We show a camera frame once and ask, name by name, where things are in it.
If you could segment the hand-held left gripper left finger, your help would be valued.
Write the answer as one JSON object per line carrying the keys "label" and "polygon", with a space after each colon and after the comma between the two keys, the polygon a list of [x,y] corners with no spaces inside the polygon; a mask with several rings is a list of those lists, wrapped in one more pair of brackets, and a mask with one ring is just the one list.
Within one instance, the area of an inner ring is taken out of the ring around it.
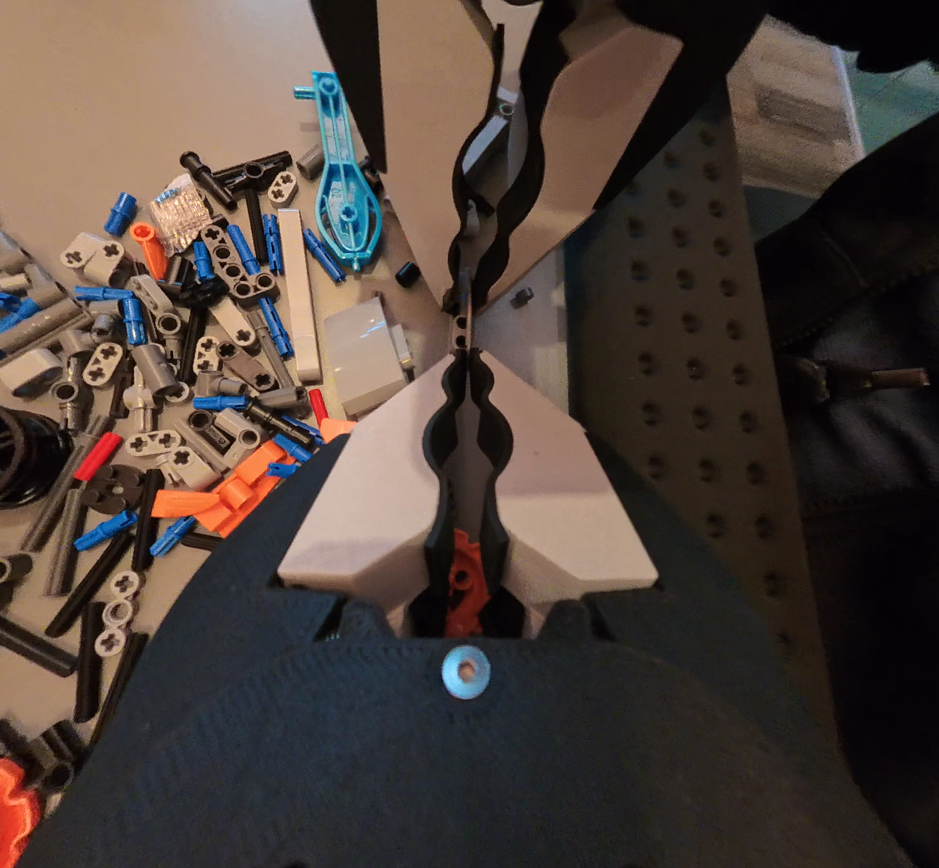
{"label": "hand-held left gripper left finger", "polygon": [[339,455],[279,566],[287,583],[378,605],[395,634],[409,633],[407,609],[428,589],[425,542],[450,494],[425,432],[454,363],[439,361],[328,445]]}

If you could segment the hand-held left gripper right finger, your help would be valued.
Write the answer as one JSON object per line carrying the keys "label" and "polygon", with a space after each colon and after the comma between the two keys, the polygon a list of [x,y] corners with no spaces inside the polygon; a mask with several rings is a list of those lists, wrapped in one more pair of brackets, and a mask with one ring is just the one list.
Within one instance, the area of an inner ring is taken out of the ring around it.
{"label": "hand-held left gripper right finger", "polygon": [[492,355],[473,357],[476,442],[491,465],[479,542],[487,589],[536,634],[559,602],[652,587],[656,568],[585,430]]}

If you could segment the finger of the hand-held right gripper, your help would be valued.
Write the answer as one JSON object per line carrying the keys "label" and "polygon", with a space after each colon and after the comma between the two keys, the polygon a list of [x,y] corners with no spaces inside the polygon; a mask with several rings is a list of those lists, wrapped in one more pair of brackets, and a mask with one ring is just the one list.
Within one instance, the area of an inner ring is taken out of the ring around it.
{"label": "finger of the hand-held right gripper", "polygon": [[473,273],[475,314],[593,214],[683,47],[616,0],[544,0],[520,70],[522,156]]}
{"label": "finger of the hand-held right gripper", "polygon": [[440,307],[463,226],[454,174],[486,122],[498,61],[482,0],[377,0],[385,142],[383,184]]}

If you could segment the turquoise connector piece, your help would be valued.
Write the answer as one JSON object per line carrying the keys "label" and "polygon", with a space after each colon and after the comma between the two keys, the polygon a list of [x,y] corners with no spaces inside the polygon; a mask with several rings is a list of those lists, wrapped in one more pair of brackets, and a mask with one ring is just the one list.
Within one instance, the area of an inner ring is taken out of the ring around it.
{"label": "turquoise connector piece", "polygon": [[337,264],[361,274],[380,251],[380,203],[359,167],[346,97],[337,76],[329,71],[313,71],[311,76],[306,97],[315,104],[324,160],[315,202],[316,225]]}

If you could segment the pile of plastic building pieces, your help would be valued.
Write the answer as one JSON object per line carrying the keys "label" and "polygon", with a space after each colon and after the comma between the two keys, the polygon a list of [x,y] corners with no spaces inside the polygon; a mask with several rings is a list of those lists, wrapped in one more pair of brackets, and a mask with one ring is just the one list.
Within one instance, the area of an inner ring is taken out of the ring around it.
{"label": "pile of plastic building pieces", "polygon": [[62,793],[81,766],[78,728],[104,720],[101,675],[128,676],[145,645],[128,633],[140,575],[181,544],[182,522],[157,534],[160,490],[193,493],[233,475],[276,422],[309,400],[276,312],[286,280],[282,231],[260,194],[284,207],[295,164],[281,151],[212,171],[193,151],[184,176],[136,219],[119,195],[106,238],[78,236],[62,264],[72,291],[2,235],[2,394],[73,441],[49,492],[2,511],[2,652],[74,681],[72,715],[37,737],[2,717],[2,759],[26,785]]}

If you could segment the white panel piece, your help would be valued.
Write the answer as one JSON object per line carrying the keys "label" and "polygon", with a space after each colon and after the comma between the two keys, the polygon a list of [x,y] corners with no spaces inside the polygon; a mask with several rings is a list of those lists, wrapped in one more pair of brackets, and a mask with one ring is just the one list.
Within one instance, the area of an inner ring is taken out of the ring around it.
{"label": "white panel piece", "polygon": [[323,321],[327,364],[346,419],[369,415],[410,384],[393,330],[380,296]]}

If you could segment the black spoked wheel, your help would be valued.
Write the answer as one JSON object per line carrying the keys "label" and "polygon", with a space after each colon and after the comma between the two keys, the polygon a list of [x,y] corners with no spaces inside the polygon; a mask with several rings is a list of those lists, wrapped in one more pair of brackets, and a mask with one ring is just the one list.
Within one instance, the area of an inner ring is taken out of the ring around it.
{"label": "black spoked wheel", "polygon": [[71,436],[52,419],[1,409],[1,510],[43,498],[61,475],[73,449]]}

